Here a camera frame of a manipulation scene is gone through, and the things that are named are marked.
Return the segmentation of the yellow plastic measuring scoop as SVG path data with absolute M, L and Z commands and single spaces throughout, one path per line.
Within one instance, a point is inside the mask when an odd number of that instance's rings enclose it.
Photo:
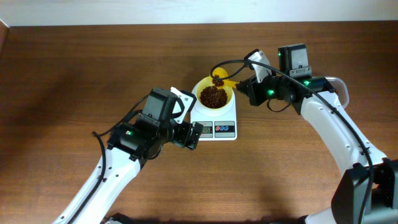
M 228 73 L 225 69 L 221 68 L 221 67 L 217 67 L 215 68 L 210 75 L 211 78 L 211 83 L 212 83 L 212 79 L 218 79 L 218 80 L 223 80 L 224 81 L 224 86 L 222 87 L 217 87 L 219 89 L 224 88 L 224 87 L 231 87 L 231 88 L 236 88 L 236 84 L 238 84 L 238 82 L 235 81 L 231 81 L 228 78 Z

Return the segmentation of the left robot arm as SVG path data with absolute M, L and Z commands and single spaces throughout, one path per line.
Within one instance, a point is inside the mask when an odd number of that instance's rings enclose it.
M 88 180 L 55 223 L 101 223 L 118 195 L 147 161 L 157 158 L 164 144 L 194 150 L 203 126 L 188 123 L 185 115 L 197 101 L 193 93 L 174 87 L 153 88 L 141 99 L 143 109 L 132 107 L 125 117 L 102 135 L 101 158 Z

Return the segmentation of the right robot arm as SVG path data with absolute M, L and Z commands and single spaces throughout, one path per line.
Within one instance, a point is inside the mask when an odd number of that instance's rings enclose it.
M 319 134 L 341 173 L 328 209 L 301 223 L 397 223 L 397 161 L 390 160 L 345 112 L 345 89 L 314 77 L 303 44 L 279 47 L 279 68 L 253 50 L 243 59 L 254 76 L 237 85 L 253 106 L 284 100 Z

